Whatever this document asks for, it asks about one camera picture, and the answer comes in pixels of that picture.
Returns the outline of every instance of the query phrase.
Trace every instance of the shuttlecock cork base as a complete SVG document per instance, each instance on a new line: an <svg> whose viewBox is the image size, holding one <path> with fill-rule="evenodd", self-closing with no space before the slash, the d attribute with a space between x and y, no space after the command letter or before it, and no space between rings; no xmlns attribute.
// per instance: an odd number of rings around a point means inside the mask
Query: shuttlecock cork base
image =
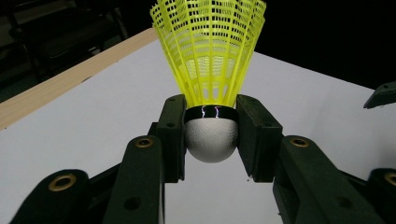
<svg viewBox="0 0 396 224"><path fill-rule="evenodd" d="M185 113L185 141L190 154L203 162L229 158L238 143L238 114L223 105L200 105Z"/></svg>

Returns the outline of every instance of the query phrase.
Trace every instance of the black band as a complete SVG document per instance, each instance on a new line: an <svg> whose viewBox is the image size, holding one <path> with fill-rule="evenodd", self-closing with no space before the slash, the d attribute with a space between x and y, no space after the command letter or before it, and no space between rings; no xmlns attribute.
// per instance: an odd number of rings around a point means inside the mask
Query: black band
<svg viewBox="0 0 396 224"><path fill-rule="evenodd" d="M198 105L186 110L184 122L192 119L231 119L238 122L238 112L232 107L225 105Z"/></svg>

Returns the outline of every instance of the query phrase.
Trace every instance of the brass insert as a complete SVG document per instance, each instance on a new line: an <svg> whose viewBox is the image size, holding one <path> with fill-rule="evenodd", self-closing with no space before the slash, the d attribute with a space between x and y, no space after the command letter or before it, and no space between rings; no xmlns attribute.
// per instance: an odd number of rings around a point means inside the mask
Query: brass insert
<svg viewBox="0 0 396 224"><path fill-rule="evenodd" d="M297 147L308 147L309 143L302 138L293 138L290 142Z"/></svg>
<svg viewBox="0 0 396 224"><path fill-rule="evenodd" d="M134 145L137 147L151 147L152 144L152 139L147 137L139 139Z"/></svg>
<svg viewBox="0 0 396 224"><path fill-rule="evenodd" d="M49 183L50 191L62 191L72 187L76 183L76 176L73 174L58 175Z"/></svg>
<svg viewBox="0 0 396 224"><path fill-rule="evenodd" d="M396 187L396 173L385 174L385 179L393 186Z"/></svg>

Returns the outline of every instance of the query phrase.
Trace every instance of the yellow shuttlecock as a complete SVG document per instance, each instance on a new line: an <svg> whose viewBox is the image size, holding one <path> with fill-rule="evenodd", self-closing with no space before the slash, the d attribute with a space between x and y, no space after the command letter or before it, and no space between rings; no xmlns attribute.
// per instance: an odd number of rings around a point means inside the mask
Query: yellow shuttlecock
<svg viewBox="0 0 396 224"><path fill-rule="evenodd" d="M225 160L236 147L233 106L265 8L262 0L158 0L150 11L189 108L186 145L200 161Z"/></svg>

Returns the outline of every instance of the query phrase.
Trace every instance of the wooden plank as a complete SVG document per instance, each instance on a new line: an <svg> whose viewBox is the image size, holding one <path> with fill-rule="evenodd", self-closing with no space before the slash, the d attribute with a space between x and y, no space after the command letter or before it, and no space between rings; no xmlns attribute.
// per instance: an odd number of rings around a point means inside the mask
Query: wooden plank
<svg viewBox="0 0 396 224"><path fill-rule="evenodd" d="M0 104L0 130L53 101L123 57L157 39L153 28L122 41L92 58Z"/></svg>

